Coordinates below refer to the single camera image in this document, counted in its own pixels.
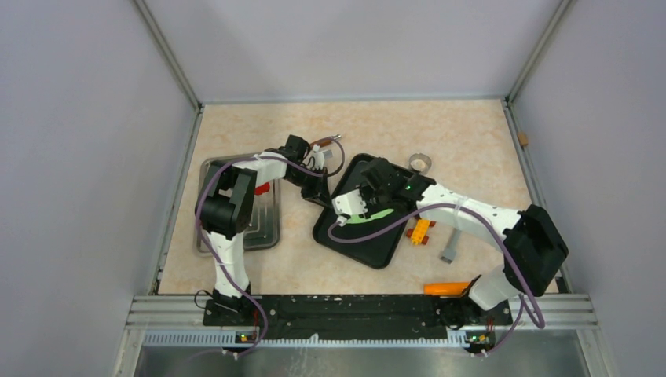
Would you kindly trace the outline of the green dough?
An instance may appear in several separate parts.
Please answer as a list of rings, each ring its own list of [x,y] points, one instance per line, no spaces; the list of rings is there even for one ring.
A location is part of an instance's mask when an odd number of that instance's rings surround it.
[[[381,210],[379,212],[376,212],[374,214],[364,214],[364,215],[359,215],[359,214],[354,214],[349,217],[347,220],[347,224],[350,225],[355,225],[355,224],[364,224],[364,223],[369,223],[372,221],[378,221],[380,219],[383,219],[387,216],[390,216],[394,212],[394,209],[387,208],[385,210]]]

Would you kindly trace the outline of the black baking tray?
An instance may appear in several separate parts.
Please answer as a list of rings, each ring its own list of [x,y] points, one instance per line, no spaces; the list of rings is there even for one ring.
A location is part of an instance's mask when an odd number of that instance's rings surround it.
[[[355,155],[342,174],[332,195],[338,196],[347,193],[360,185],[364,181],[361,171],[374,158],[374,156],[367,153],[359,153]],[[348,222],[347,225],[335,229],[333,234],[338,238],[343,239],[361,238],[362,236],[367,236],[384,229],[388,225],[405,217],[409,212],[409,210],[400,206],[389,207],[385,211],[385,214],[379,219],[363,223]],[[337,216],[333,209],[323,209],[312,229],[314,240],[321,246],[329,248],[373,269],[383,269],[389,265],[406,226],[405,223],[402,223],[381,236],[377,236],[371,240],[364,241],[363,243],[346,244],[338,243],[332,240],[328,235],[328,228],[335,223],[336,219]]]

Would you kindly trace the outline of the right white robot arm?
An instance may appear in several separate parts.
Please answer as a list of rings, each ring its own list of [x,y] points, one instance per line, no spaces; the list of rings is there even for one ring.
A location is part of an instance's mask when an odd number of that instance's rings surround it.
[[[569,255],[551,216],[535,204],[499,207],[471,199],[421,174],[405,174],[384,158],[373,159],[361,183],[335,206],[348,215],[369,217],[388,207],[446,224],[491,246],[502,264],[473,280],[460,303],[463,318],[480,324],[499,303],[544,295]]]

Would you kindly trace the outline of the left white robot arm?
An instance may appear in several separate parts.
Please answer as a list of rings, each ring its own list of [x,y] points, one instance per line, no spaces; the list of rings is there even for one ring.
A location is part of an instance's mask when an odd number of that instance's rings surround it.
[[[244,233],[251,223],[256,196],[275,181],[300,188],[301,197],[322,207],[331,206],[326,162],[333,156],[327,146],[336,137],[309,143],[291,135],[285,145],[211,167],[195,206],[196,228],[209,247],[216,266],[211,301],[232,324],[251,317],[249,277],[244,263]]]

